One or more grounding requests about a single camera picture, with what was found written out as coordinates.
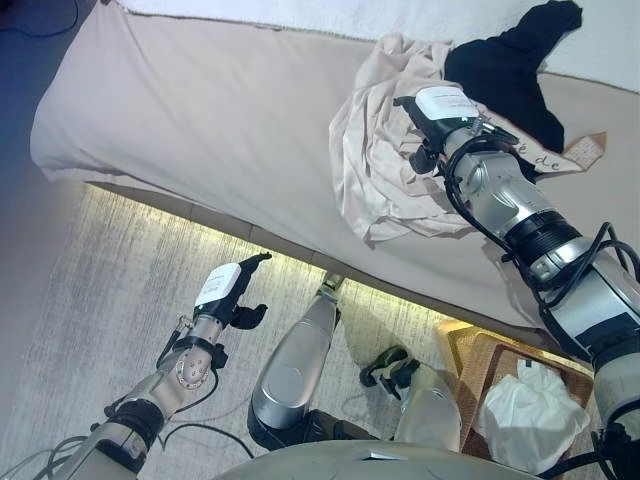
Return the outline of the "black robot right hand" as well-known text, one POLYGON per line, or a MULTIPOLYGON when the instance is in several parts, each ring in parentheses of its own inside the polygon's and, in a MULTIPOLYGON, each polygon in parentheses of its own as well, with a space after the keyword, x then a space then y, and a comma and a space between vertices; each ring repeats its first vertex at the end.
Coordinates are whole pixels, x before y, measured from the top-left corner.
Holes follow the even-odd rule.
POLYGON ((421 145, 409 157, 417 174, 436 168, 445 153, 447 138, 454 131, 482 122, 478 108, 458 87, 425 87, 414 96, 394 98, 392 105, 401 107, 423 136, 421 145))

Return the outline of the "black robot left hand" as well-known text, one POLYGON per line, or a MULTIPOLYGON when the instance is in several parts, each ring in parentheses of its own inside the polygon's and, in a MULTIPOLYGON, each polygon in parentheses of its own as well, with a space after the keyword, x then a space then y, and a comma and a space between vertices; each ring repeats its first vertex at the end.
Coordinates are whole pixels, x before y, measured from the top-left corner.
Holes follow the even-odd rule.
POLYGON ((212 270, 196 297, 193 321, 196 322, 199 317, 205 315, 219 321, 222 328, 256 328, 263 320, 268 307, 265 304, 259 304, 255 308, 243 307, 239 305, 239 300, 246 292, 260 263, 271 258, 270 253, 260 253, 212 270))

